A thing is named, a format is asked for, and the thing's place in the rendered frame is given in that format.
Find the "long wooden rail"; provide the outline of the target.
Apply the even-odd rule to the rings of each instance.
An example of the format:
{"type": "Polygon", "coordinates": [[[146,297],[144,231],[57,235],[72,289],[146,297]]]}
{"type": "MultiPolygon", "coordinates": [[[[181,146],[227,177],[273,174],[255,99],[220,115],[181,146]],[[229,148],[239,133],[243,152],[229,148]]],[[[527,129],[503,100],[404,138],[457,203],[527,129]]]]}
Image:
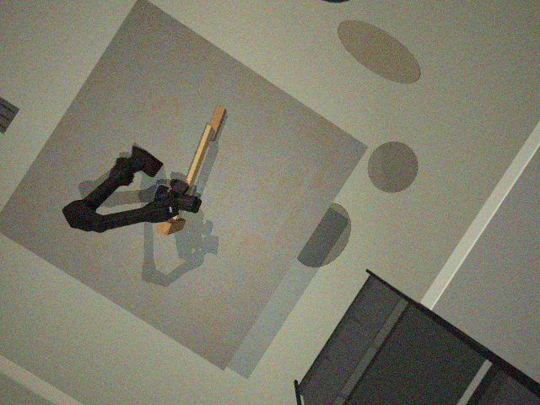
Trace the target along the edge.
{"type": "MultiPolygon", "coordinates": [[[[201,164],[203,162],[204,155],[206,154],[209,142],[211,140],[210,136],[212,134],[212,131],[213,131],[212,126],[207,125],[205,133],[204,133],[204,135],[202,137],[202,141],[201,141],[200,146],[198,148],[196,157],[195,157],[195,159],[193,161],[191,170],[190,170],[189,175],[188,175],[188,177],[186,179],[186,183],[188,183],[188,186],[189,186],[189,189],[186,191],[187,195],[190,195],[190,193],[191,193],[193,184],[194,184],[194,182],[196,180],[196,177],[197,177],[197,173],[198,173],[198,171],[200,169],[200,166],[201,166],[201,164]]],[[[179,210],[179,215],[173,217],[173,219],[180,219],[183,211],[184,210],[179,210]]]]}

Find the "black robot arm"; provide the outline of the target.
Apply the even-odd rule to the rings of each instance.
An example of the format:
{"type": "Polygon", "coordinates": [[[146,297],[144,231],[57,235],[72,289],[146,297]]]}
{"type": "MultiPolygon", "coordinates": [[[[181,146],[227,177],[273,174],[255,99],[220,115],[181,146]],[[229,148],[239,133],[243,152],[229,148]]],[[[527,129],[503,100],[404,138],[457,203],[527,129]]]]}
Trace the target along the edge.
{"type": "Polygon", "coordinates": [[[69,203],[62,211],[72,228],[98,233],[106,230],[142,222],[160,223],[179,215],[179,210],[187,212],[197,208],[197,197],[185,195],[188,183],[172,179],[173,192],[155,193],[154,201],[143,208],[101,215],[96,209],[119,187],[129,186],[135,177],[133,173],[146,170],[145,158],[132,153],[127,158],[117,158],[109,177],[95,188],[85,199],[69,203]],[[179,193],[178,196],[175,192],[179,193]],[[170,207],[172,213],[170,212],[170,207]]]}

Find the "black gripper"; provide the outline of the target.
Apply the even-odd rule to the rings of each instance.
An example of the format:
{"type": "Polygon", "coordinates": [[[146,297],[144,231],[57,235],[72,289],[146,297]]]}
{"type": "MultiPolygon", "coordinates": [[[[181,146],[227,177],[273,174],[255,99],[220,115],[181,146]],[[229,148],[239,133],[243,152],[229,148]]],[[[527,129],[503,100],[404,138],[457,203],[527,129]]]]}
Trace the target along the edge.
{"type": "MultiPolygon", "coordinates": [[[[169,187],[167,186],[163,186],[163,185],[160,185],[157,189],[157,193],[163,193],[163,192],[167,192],[167,190],[169,189],[169,187]]],[[[179,193],[175,192],[178,196],[180,196],[179,193]]],[[[201,203],[202,203],[202,200],[201,199],[198,199],[197,201],[197,208],[195,211],[192,211],[192,213],[198,213],[198,210],[201,206],[201,203]]]]}

